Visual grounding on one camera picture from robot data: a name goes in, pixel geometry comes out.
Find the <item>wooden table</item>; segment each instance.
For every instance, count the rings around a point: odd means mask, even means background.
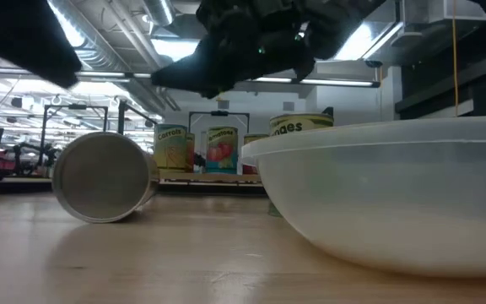
[[[486,303],[486,280],[432,280],[332,258],[266,199],[157,197],[89,225],[49,194],[0,197],[0,303]]]

